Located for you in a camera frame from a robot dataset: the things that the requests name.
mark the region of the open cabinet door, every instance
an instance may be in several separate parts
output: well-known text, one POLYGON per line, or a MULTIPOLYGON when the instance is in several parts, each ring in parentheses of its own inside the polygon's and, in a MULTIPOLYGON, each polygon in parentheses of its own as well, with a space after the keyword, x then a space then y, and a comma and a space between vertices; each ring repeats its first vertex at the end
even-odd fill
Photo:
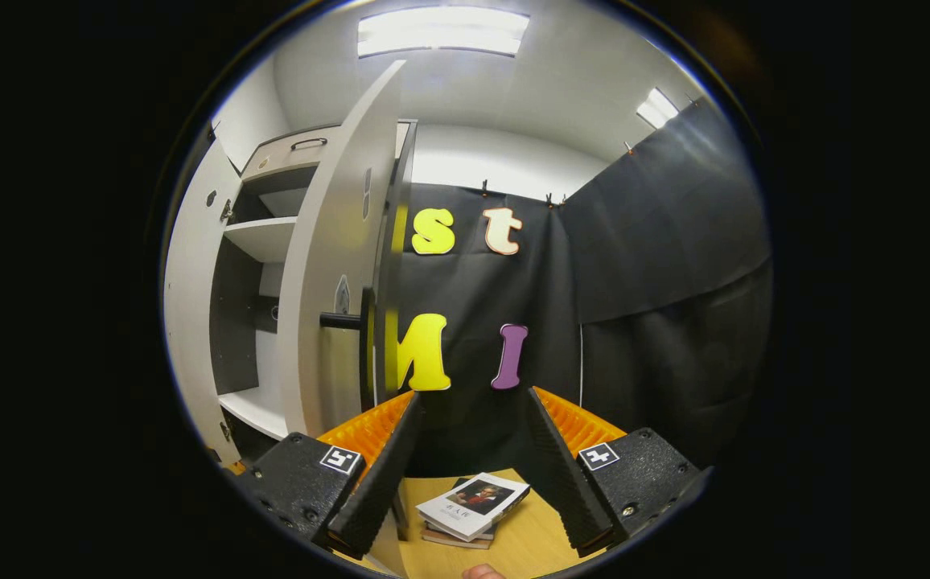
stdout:
POLYGON ((216 140, 208 147, 175 217, 164 266, 164 327, 175 381, 204 444, 223 465, 240 459, 224 424, 212 371, 208 319, 215 259, 240 175, 216 140))
POLYGON ((400 109, 396 61, 351 109, 297 216, 278 320, 278 374, 290 432, 318 437, 361 413, 359 334, 321 327, 323 312, 361 314, 371 285, 400 109))

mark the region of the black curtain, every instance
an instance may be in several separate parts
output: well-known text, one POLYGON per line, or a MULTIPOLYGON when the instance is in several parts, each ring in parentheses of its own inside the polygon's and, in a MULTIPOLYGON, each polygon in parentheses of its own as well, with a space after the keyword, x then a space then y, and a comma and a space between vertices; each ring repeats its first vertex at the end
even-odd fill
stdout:
POLYGON ((769 330, 772 268, 755 177, 699 101, 561 212, 582 323, 582 406, 652 426, 694 464, 736 433, 769 330))
POLYGON ((451 387, 419 392, 425 417, 406 476, 454 476, 516 464, 526 450, 525 388, 579 400, 579 326, 573 276, 558 209, 546 203, 466 187, 413 184, 400 265, 398 341, 414 316, 438 313, 444 373, 451 387), (411 249, 411 224, 422 209, 450 210, 455 246, 441 256, 411 249), (509 207, 523 221, 510 239, 519 252, 502 256, 487 247, 483 211, 509 207), (495 391, 505 323, 527 326, 519 366, 520 384, 495 391))

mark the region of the ceiling light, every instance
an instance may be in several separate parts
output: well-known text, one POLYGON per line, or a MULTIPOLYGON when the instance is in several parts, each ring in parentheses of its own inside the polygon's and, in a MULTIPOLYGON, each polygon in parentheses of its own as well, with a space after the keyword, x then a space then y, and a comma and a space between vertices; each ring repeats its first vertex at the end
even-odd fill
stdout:
POLYGON ((416 48, 466 48, 515 55, 528 25, 529 16, 471 6, 387 12, 358 22, 358 56, 416 48))
POLYGON ((678 115, 679 110, 669 102, 665 95, 661 94, 659 89, 652 88, 652 94, 648 95, 648 99, 637 107, 637 114, 643 120, 650 122, 652 127, 660 129, 670 118, 678 115))

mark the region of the wooden table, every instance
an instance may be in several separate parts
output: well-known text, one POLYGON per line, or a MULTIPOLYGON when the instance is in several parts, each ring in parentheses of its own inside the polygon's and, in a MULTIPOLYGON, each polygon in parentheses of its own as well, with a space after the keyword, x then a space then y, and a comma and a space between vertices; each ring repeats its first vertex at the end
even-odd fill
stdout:
MULTIPOLYGON (((491 474, 523 480, 514 469, 491 474)), ((420 534, 424 523, 414 506, 449 491, 457 480, 458 477, 404 479, 404 507, 409 512, 410 528, 409 541, 400 543, 400 551, 410 578, 460 579, 462 571, 483 563, 491 565, 507 579, 538 577, 604 553, 601 549, 587 557, 576 556, 575 549, 569 546, 558 511, 535 491, 530 491, 526 499, 504 517, 488 550, 423 541, 420 534)), ((372 568, 366 561, 355 563, 365 563, 372 568)))

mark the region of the drawer handle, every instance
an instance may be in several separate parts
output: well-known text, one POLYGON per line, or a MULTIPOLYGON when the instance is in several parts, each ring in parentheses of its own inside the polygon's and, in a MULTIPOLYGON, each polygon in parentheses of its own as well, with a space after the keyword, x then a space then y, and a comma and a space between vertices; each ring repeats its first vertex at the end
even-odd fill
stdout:
POLYGON ((302 142, 293 143, 292 146, 290 146, 290 150, 297 150, 297 146, 299 146, 299 144, 310 143, 310 142, 320 142, 322 144, 326 144, 327 142, 329 142, 329 139, 326 139, 325 137, 317 137, 314 139, 304 139, 302 140, 302 142))

